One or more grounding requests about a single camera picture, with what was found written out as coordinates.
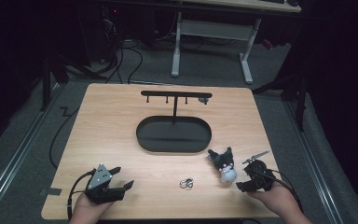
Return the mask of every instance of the wooden table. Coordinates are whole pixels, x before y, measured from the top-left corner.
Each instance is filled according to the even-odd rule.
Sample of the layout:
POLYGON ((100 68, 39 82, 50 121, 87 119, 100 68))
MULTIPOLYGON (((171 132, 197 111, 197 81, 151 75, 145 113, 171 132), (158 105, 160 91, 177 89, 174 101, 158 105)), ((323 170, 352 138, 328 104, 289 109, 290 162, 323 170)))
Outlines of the wooden table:
POLYGON ((182 0, 188 3, 200 3, 207 5, 218 5, 224 7, 246 7, 252 9, 279 11, 279 12, 295 12, 301 11, 301 7, 292 7, 285 1, 283 4, 272 3, 260 0, 182 0))
MULTIPOLYGON (((232 147, 235 182, 248 181, 243 161, 271 149, 254 96, 245 88, 184 87, 91 84, 85 94, 51 187, 62 189, 49 195, 42 210, 45 219, 67 219, 66 203, 71 187, 87 171, 103 163, 107 169, 120 166, 111 188, 134 180, 123 201, 116 202, 103 219, 234 218, 276 217, 262 203, 237 189, 235 182, 223 184, 220 173, 207 159, 207 150, 196 154, 152 153, 136 138, 139 122, 149 116, 172 115, 173 99, 150 97, 141 91, 210 92, 207 105, 197 98, 179 99, 177 116, 204 119, 212 129, 206 149, 218 153, 232 147), (194 179, 192 189, 179 182, 194 179)), ((278 170, 272 151, 260 160, 278 170)), ((83 190, 89 178, 76 190, 83 190)))

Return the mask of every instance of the black cable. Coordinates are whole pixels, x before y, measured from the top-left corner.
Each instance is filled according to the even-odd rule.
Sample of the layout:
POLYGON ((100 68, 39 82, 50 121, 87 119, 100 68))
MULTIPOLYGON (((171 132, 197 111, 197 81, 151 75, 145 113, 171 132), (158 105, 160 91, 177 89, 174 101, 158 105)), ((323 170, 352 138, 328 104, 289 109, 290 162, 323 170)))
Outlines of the black cable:
POLYGON ((76 193, 84 193, 84 192, 86 192, 86 191, 85 190, 78 190, 78 191, 73 192, 72 195, 74 195, 76 193))
POLYGON ((78 110, 79 110, 79 108, 76 109, 71 115, 66 116, 66 117, 67 117, 66 120, 65 120, 65 121, 63 122, 63 124, 60 126, 59 130, 55 133, 54 138, 53 138, 53 140, 51 141, 50 149, 49 149, 49 151, 48 151, 48 157, 49 157, 49 159, 50 159, 51 165, 53 165, 53 167, 54 167, 56 170, 57 170, 58 166, 54 163, 53 158, 52 158, 52 155, 51 155, 51 154, 52 154, 52 149, 53 149, 53 146, 54 146, 54 143, 55 143, 55 140, 57 139, 58 134, 60 134, 60 132, 61 132, 63 126, 66 124, 66 122, 68 122, 68 120, 69 120, 75 113, 77 113, 78 110))
POLYGON ((295 190, 295 189, 293 188, 293 184, 292 184, 292 182, 290 182, 290 179, 289 179, 286 175, 284 175, 283 173, 281 173, 281 172, 279 172, 279 171, 276 171, 276 170, 270 170, 270 171, 272 171, 272 172, 275 172, 275 173, 278 173, 278 174, 282 175, 282 176, 283 176, 283 177, 287 180, 287 182, 289 182, 290 187, 291 187, 293 190, 295 190))
POLYGON ((206 38, 206 39, 205 39, 205 43, 213 44, 213 45, 218 45, 218 46, 225 46, 225 45, 235 44, 235 43, 240 42, 240 40, 229 39, 229 40, 225 40, 225 43, 218 43, 218 42, 216 42, 216 41, 212 41, 211 39, 212 39, 212 38, 206 38))
MULTIPOLYGON (((188 39, 191 40, 191 39, 197 39, 197 38, 195 36, 192 36, 192 37, 189 37, 188 39)), ((182 43, 181 43, 180 46, 181 46, 182 49, 199 49, 204 45, 204 43, 205 43, 205 37, 201 37, 199 45, 196 46, 195 48, 186 48, 182 43)))
POLYGON ((131 79, 132 75, 141 66, 142 62, 144 61, 144 57, 142 56, 142 54, 139 51, 137 51, 135 49, 127 49, 127 50, 132 50, 133 52, 137 53, 141 57, 141 61, 139 62, 138 66, 136 66, 136 68, 130 73, 130 75, 129 75, 128 79, 127 79, 127 83, 130 84, 130 79, 131 79))
MULTIPOLYGON (((92 72, 92 73, 94 75, 98 76, 98 75, 100 75, 102 73, 105 73, 105 72, 111 70, 114 66, 115 66, 115 61, 112 60, 112 62, 110 62, 105 68, 102 68, 101 70, 98 70, 98 71, 95 71, 95 72, 92 72)), ((72 70, 72 69, 70 69, 68 67, 65 67, 65 70, 66 70, 66 72, 68 72, 68 73, 70 73, 72 75, 75 75, 75 76, 85 76, 84 73, 79 73, 79 72, 77 72, 75 70, 72 70)))
POLYGON ((168 33, 165 36, 163 36, 162 38, 155 39, 154 40, 155 43, 158 43, 158 41, 160 41, 160 40, 165 40, 165 39, 169 39, 169 38, 176 36, 176 35, 172 35, 172 30, 175 27, 177 17, 178 17, 178 13, 176 12, 175 16, 173 17, 170 31, 168 31, 168 33))
POLYGON ((175 40, 170 40, 173 37, 175 37, 175 35, 169 36, 169 37, 167 37, 165 39, 161 39, 159 41, 155 40, 153 43, 156 44, 156 45, 162 46, 162 47, 170 47, 170 46, 175 45, 175 43, 176 43, 175 40), (164 41, 169 42, 169 44, 161 44, 160 43, 160 42, 164 42, 164 41))
POLYGON ((123 45, 121 44, 121 47, 120 47, 120 52, 121 52, 120 62, 116 65, 116 69, 112 72, 112 74, 109 76, 109 78, 106 79, 105 83, 108 83, 110 78, 112 78, 112 76, 115 74, 115 72, 117 72, 118 79, 120 80, 120 83, 123 84, 123 79, 121 78, 121 75, 120 75, 119 70, 118 70, 118 68, 123 63, 123 48, 122 47, 123 47, 123 45))
POLYGON ((81 177, 78 178, 78 180, 75 182, 75 184, 72 186, 71 192, 69 193, 69 197, 68 197, 68 203, 66 205, 66 211, 68 213, 68 220, 71 220, 72 218, 72 195, 74 195, 75 193, 77 193, 78 191, 75 192, 75 188, 76 185, 80 182, 80 180, 82 180, 84 177, 88 176, 88 175, 94 175, 95 172, 97 170, 94 168, 89 172, 86 172, 85 174, 83 174, 81 177))

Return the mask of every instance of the metal stand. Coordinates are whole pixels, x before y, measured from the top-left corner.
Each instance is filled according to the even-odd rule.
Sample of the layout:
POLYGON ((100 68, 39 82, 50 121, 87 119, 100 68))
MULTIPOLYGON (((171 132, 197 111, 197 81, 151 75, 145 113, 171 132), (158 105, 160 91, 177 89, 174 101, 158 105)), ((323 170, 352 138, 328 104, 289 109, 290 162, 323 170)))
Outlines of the metal stand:
POLYGON ((177 116, 178 98, 199 98, 206 104, 212 97, 209 92, 186 91, 141 91, 149 103, 149 96, 173 97, 172 116, 151 116, 143 119, 136 128, 139 145, 151 152, 201 152, 211 141, 212 130, 209 124, 200 118, 177 116))
POLYGON ((197 35, 223 39, 235 39, 247 41, 244 53, 240 54, 242 72, 247 84, 252 84, 252 74, 247 62, 249 53, 257 35, 261 20, 257 19, 253 26, 235 25, 229 23, 218 23, 208 21, 182 20, 182 13, 178 12, 178 22, 176 26, 176 46, 173 53, 172 76, 179 76, 180 66, 180 38, 181 35, 197 35))
POLYGON ((50 73, 52 72, 58 83, 67 83, 69 79, 63 63, 59 62, 56 57, 47 54, 43 65, 43 104, 41 111, 46 110, 51 99, 50 73))

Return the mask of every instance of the human arm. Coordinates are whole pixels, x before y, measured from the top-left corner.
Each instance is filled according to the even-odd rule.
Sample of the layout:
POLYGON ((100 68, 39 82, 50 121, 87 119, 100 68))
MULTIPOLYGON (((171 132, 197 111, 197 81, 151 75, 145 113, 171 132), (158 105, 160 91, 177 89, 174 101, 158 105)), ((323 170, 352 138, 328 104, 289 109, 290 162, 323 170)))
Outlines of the human arm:
POLYGON ((113 203, 93 203, 86 194, 81 193, 77 198, 69 224, 95 224, 112 204, 113 203))
POLYGON ((253 191, 248 195, 261 201, 267 209, 277 214, 286 224, 310 224, 302 213, 292 193, 282 184, 274 181, 269 191, 253 191))

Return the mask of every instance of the black oval tray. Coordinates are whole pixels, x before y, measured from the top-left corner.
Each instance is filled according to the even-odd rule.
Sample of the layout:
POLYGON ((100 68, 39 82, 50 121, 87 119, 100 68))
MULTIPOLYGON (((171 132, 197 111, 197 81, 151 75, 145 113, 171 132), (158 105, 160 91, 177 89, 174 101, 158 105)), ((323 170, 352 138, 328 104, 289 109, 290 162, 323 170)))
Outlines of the black oval tray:
POLYGON ((143 119, 136 129, 141 147, 152 152, 200 152, 211 141, 211 127, 194 117, 152 116, 143 119))

